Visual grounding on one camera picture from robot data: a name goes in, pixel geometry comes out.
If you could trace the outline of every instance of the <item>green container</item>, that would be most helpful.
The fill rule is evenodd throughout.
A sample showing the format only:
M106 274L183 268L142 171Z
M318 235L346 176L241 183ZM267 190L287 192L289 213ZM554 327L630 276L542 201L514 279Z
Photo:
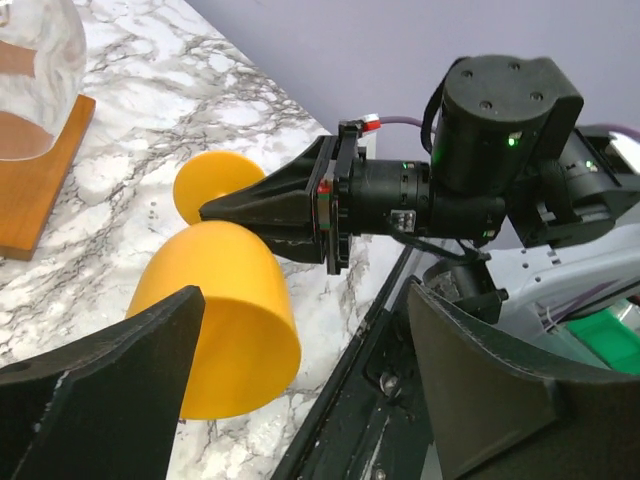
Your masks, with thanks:
M567 329L612 370L640 375L640 337L609 310L569 322Z

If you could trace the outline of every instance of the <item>marble countertop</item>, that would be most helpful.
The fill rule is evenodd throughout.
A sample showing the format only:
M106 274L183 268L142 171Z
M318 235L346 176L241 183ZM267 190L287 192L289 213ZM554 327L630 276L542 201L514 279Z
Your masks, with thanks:
M0 366L124 318L151 255L185 226L171 188L187 159L234 150L270 173L324 133L183 0L76 4L96 113L34 259L0 259ZM269 478L400 251L357 239L337 277L282 261L303 346L296 380L251 414L180 423L168 478Z

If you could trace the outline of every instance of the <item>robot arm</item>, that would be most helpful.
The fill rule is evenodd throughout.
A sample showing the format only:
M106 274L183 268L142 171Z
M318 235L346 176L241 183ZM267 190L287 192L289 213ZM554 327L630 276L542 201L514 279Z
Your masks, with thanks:
M276 255L349 266L351 239L389 235L456 261L482 258L505 220L526 248L591 242L640 200L640 177L611 134L576 128L583 99L548 58L456 60L425 109L431 162L368 160L375 122L341 122L280 170L205 203L202 220L258 234ZM435 138L432 125L438 116ZM454 254L425 238L468 240Z

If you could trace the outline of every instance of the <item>screw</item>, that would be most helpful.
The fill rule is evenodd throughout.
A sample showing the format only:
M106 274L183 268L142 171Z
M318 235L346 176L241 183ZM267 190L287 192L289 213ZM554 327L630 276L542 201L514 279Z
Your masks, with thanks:
M380 376L380 388L385 395L391 395L393 390L396 388L396 385L398 385L398 377L394 377L393 375L386 373L383 373Z

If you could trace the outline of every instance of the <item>yellow plastic cup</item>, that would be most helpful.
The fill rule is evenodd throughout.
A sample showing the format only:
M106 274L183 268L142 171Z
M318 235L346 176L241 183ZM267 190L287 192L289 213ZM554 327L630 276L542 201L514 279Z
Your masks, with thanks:
M233 223L191 225L153 256L127 318L187 285L200 287L206 304L180 416L233 417L278 397L298 372L301 348L269 248Z

